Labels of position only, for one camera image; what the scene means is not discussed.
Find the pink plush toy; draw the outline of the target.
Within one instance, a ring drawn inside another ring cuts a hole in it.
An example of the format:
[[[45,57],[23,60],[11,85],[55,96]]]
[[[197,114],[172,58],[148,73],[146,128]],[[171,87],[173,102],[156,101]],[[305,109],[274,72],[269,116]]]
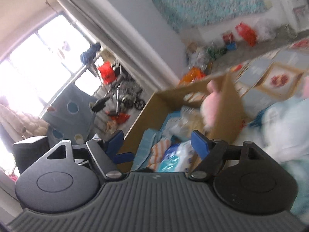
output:
[[[203,118],[204,130],[210,131],[215,125],[221,93],[214,80],[207,84],[207,90],[210,94],[203,100],[200,112]]]

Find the blue checkered towel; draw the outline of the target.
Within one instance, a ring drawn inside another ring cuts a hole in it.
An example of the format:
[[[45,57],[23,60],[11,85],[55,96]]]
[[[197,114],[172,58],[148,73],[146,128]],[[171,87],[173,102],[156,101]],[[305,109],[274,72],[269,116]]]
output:
[[[147,167],[151,155],[151,149],[161,140],[162,137],[163,135],[160,131],[154,129],[147,129],[144,131],[131,167],[132,171],[137,171]]]

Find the orange striped white towel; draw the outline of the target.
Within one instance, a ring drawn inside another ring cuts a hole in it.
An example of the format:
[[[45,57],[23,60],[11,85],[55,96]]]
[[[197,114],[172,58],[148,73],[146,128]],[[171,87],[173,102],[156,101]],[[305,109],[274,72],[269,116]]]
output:
[[[151,148],[150,158],[147,167],[153,171],[157,171],[162,161],[165,151],[171,146],[171,140],[162,138]]]

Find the blue bandage box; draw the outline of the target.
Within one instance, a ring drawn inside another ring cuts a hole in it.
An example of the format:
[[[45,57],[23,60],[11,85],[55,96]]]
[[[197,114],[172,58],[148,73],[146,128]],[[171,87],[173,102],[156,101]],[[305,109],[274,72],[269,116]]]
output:
[[[168,114],[163,122],[160,132],[163,136],[170,136],[170,129],[178,124],[181,119],[181,112],[175,111]]]

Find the cotton swab zip bag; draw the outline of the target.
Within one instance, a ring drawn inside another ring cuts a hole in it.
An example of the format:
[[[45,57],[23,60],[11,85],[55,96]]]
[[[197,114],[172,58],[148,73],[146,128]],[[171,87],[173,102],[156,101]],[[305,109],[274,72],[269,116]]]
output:
[[[180,112],[181,119],[177,125],[170,129],[171,136],[184,142],[191,138],[192,131],[204,131],[203,118],[198,108],[182,106]]]

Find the brown cardboard box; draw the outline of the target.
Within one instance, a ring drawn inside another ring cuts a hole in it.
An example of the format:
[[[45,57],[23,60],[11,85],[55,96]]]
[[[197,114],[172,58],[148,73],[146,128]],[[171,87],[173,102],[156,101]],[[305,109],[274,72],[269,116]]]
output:
[[[125,136],[120,152],[137,153],[146,130],[162,131],[149,141],[151,148],[159,144],[163,150],[172,136],[182,142],[197,130],[208,139],[221,139],[232,144],[243,126],[244,109],[229,74],[208,76],[204,80],[152,95]]]

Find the blue tissue pack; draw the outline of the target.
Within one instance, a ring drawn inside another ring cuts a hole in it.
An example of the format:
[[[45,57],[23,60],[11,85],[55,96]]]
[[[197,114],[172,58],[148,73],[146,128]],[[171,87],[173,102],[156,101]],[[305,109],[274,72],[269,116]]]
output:
[[[164,153],[158,168],[160,173],[184,172],[188,174],[195,151],[191,141],[171,145]]]

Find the grey blue cat tent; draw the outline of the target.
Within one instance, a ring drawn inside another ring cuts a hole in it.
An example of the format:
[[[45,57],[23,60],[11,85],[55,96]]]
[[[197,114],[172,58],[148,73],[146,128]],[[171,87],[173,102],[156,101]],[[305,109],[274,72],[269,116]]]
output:
[[[52,109],[42,116],[49,124],[49,145],[53,147],[61,140],[70,140],[74,145],[84,144],[95,119],[90,103],[96,101],[74,84],[67,86],[51,104]]]

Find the white plastic shopping bag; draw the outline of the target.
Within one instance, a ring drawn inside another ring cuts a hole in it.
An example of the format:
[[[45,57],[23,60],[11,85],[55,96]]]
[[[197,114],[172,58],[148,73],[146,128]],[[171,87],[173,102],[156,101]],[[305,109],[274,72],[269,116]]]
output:
[[[234,145],[244,141],[252,141],[286,169],[308,174],[308,99],[292,97],[267,107]]]

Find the red plastic bag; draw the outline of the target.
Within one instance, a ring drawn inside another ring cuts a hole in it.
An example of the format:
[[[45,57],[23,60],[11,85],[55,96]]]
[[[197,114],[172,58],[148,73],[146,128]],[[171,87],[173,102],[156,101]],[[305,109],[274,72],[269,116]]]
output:
[[[253,47],[257,43],[257,34],[256,32],[247,24],[241,22],[235,27],[236,32],[239,34],[243,40]]]

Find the white window curtain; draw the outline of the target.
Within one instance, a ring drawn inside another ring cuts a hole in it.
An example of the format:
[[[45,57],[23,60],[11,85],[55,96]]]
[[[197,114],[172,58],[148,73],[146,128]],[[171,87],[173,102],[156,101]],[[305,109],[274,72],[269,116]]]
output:
[[[179,83],[185,45],[152,0],[57,0],[153,91]]]

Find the white water dispenser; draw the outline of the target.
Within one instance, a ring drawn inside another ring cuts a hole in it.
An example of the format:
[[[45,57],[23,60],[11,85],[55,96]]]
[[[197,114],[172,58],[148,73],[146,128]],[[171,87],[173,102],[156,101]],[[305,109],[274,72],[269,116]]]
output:
[[[289,25],[296,33],[308,30],[307,0],[280,0]]]

